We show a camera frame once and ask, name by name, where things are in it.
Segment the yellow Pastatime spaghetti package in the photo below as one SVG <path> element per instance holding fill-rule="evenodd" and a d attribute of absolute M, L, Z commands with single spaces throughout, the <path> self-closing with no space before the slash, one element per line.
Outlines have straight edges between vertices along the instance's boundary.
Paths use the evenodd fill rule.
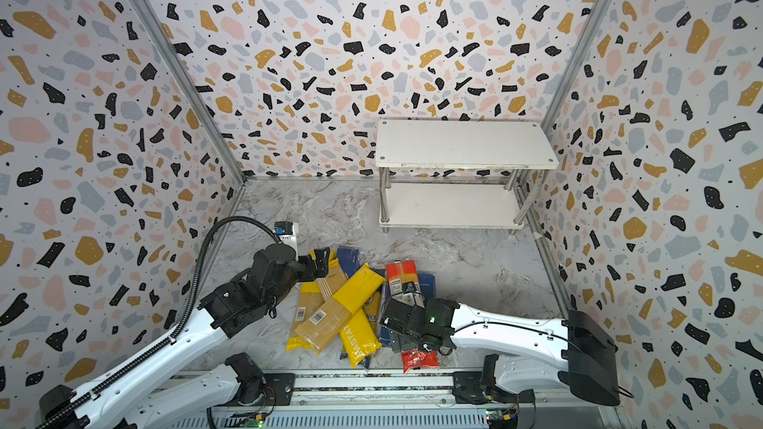
<path fill-rule="evenodd" d="M 359 310 L 340 332 L 351 367 L 357 367 L 366 357 L 381 349 L 372 325 L 363 310 Z"/>

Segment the red spaghetti package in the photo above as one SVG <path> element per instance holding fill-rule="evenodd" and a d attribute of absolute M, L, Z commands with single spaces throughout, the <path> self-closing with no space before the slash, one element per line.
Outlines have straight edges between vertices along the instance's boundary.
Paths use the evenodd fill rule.
<path fill-rule="evenodd" d="M 381 332 L 387 334 L 389 347 L 401 355 L 405 373 L 412 369 L 437 369 L 437 353 L 419 349 L 415 337 L 409 335 L 418 325 L 417 318 L 423 316 L 427 301 L 435 296 L 435 276 L 420 274 L 413 260 L 388 264 L 385 275 L 387 304 L 381 318 Z"/>

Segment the yellow spaghetti package with barcode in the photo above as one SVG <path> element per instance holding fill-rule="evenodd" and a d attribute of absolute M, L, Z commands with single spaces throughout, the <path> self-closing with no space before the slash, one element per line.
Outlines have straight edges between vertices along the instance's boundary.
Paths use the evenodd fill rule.
<path fill-rule="evenodd" d="M 316 353 L 321 353 L 359 313 L 385 279 L 367 265 L 358 270 L 328 300 L 296 328 Z"/>

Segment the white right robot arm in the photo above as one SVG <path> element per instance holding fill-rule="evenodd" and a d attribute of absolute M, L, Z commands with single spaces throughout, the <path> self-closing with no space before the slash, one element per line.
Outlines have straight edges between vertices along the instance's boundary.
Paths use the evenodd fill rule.
<path fill-rule="evenodd" d="M 452 300 L 423 305 L 389 300 L 380 324 L 425 352 L 489 350 L 479 383 L 467 401 L 496 400 L 525 390 L 566 386 L 577 398 L 618 406 L 625 393 L 617 376 L 617 346 L 584 312 L 565 319 L 526 319 L 486 312 Z"/>

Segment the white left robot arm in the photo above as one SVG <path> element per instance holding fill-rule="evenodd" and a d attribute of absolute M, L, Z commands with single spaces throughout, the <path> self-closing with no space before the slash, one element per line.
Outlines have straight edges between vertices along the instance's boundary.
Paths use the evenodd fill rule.
<path fill-rule="evenodd" d="M 40 401 L 43 428 L 107 428 L 184 365 L 265 316 L 298 282 L 328 274 L 330 250 L 298 256 L 284 243 L 254 254 L 250 268 L 201 299 L 191 313 L 153 346 L 127 359 L 88 385 L 59 385 Z"/>

